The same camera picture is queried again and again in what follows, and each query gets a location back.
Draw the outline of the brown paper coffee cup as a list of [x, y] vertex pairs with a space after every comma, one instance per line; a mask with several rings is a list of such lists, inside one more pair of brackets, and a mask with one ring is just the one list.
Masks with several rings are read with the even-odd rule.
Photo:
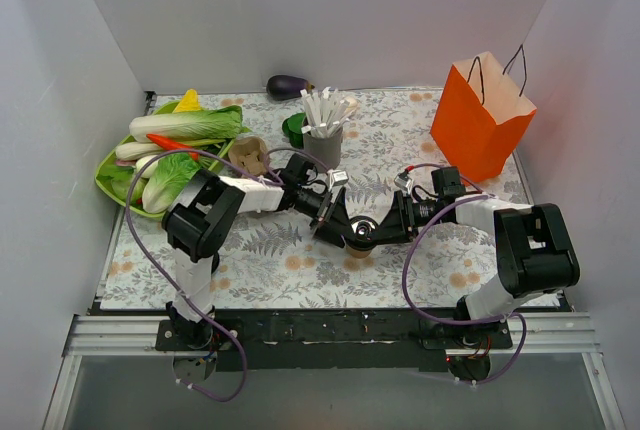
[[372, 252], [372, 248], [361, 249], [361, 248], [354, 248], [350, 245], [346, 245], [345, 249], [351, 257], [356, 259], [364, 259], [368, 257]]

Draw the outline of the cardboard cup carrier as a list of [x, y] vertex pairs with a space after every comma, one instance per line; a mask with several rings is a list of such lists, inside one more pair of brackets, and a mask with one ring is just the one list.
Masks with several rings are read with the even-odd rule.
[[264, 155], [267, 153], [265, 142], [256, 136], [236, 140], [228, 151], [229, 161], [253, 176], [264, 176], [267, 168]]

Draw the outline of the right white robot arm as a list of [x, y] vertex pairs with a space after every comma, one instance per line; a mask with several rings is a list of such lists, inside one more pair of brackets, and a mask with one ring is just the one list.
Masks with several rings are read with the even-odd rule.
[[416, 244], [440, 224], [473, 227], [495, 242], [496, 274], [479, 290], [462, 297], [451, 317], [410, 307], [421, 318], [422, 339], [452, 340], [464, 347], [489, 343], [505, 320], [524, 303], [576, 285], [580, 266], [564, 218], [554, 204], [522, 205], [474, 188], [455, 167], [431, 167], [434, 196], [420, 200], [407, 167], [397, 175], [399, 191], [381, 224], [357, 236], [374, 246]]

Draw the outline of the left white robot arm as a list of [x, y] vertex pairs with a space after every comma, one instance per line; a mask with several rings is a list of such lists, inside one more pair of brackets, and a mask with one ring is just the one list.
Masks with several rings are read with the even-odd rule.
[[174, 335], [188, 348], [203, 349], [214, 337], [213, 325], [204, 319], [214, 309], [209, 285], [237, 215], [296, 207], [316, 225], [329, 220], [332, 191], [344, 187], [349, 176], [330, 169], [322, 181], [324, 190], [316, 193], [309, 188], [312, 169], [311, 161], [294, 155], [272, 178], [231, 178], [200, 170], [165, 213], [162, 228], [174, 249], [178, 285], [167, 312]]

